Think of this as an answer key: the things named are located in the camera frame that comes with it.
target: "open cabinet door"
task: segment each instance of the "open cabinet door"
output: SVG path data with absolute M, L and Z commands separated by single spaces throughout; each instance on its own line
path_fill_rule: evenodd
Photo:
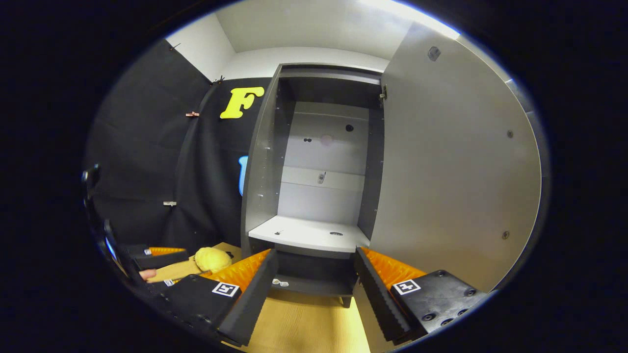
M 369 248 L 490 292 L 526 247 L 539 209 L 539 150 L 524 109 L 476 54 L 419 24 L 381 84 L 384 166 Z M 377 322 L 362 292 L 354 295 L 371 352 L 392 349 L 371 335 Z

